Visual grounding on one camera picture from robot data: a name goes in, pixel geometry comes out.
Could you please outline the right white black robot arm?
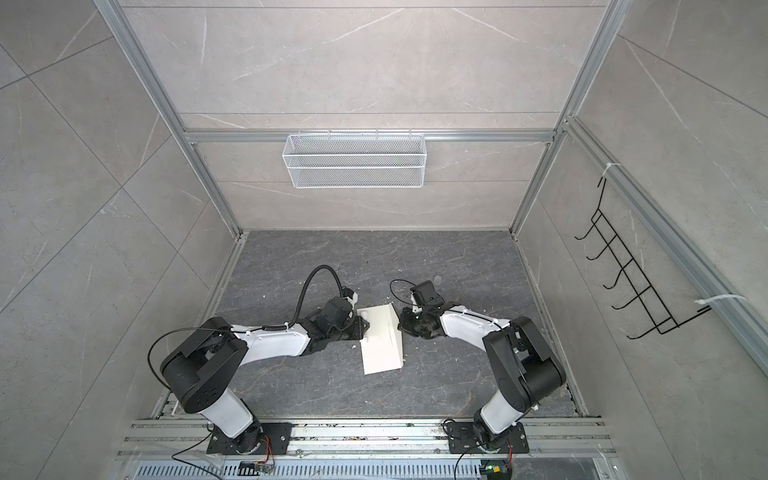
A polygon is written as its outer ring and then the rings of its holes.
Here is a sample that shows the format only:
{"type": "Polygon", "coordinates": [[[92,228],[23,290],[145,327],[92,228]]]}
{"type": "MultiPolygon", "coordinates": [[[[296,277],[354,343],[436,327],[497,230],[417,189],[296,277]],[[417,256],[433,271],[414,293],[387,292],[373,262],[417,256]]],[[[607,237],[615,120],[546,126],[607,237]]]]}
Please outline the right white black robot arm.
{"type": "Polygon", "coordinates": [[[488,356],[497,391],[474,415],[479,446],[497,448],[524,416],[566,383],[564,367],[530,318],[508,320],[474,312],[445,300],[430,281],[412,283],[410,294],[399,314],[401,332],[462,340],[488,356]]]}

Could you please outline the cream paper envelope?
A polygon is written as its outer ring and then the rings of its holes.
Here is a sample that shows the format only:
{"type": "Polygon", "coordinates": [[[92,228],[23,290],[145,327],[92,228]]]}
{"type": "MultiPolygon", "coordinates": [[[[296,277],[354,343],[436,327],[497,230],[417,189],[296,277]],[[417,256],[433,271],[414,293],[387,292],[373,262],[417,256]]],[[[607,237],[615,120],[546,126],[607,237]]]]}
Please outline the cream paper envelope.
{"type": "Polygon", "coordinates": [[[403,368],[402,333],[399,318],[392,304],[362,308],[358,314],[369,328],[360,340],[365,375],[403,368]]]}

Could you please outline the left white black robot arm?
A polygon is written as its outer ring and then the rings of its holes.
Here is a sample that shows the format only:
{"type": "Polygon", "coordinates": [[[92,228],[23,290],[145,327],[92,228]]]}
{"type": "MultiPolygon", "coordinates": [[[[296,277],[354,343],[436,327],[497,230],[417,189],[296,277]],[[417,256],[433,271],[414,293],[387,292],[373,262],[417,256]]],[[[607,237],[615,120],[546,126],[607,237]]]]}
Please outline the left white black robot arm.
{"type": "Polygon", "coordinates": [[[347,297],[333,298],[316,313],[278,326],[245,327],[213,317],[168,354],[159,373],[184,412],[198,413],[213,424],[216,441],[233,453],[251,454],[266,439],[256,414],[230,388],[239,368],[310,355],[332,342],[361,340],[369,328],[347,297]]]}

